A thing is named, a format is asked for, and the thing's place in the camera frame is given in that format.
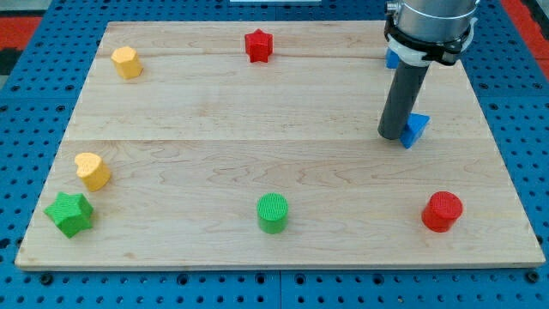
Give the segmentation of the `blue block behind arm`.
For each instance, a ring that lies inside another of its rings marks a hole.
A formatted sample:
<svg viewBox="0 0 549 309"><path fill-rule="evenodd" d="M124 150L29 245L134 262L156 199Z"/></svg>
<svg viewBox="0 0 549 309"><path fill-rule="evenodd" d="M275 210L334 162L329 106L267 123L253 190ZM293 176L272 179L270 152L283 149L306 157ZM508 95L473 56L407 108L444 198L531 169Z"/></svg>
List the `blue block behind arm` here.
<svg viewBox="0 0 549 309"><path fill-rule="evenodd" d="M394 52L392 49L387 48L387 51L385 53L385 67L387 69L394 70L398 67L398 64L400 62L400 58L396 52Z"/></svg>

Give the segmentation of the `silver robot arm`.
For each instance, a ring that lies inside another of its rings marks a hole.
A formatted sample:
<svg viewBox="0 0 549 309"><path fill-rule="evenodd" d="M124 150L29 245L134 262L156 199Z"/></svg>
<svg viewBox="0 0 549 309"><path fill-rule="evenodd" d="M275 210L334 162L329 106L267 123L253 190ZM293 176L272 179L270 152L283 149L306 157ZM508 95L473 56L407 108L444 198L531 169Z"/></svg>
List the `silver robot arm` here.
<svg viewBox="0 0 549 309"><path fill-rule="evenodd" d="M477 0L391 0L385 13L408 37L443 43L461 37L478 6Z"/></svg>

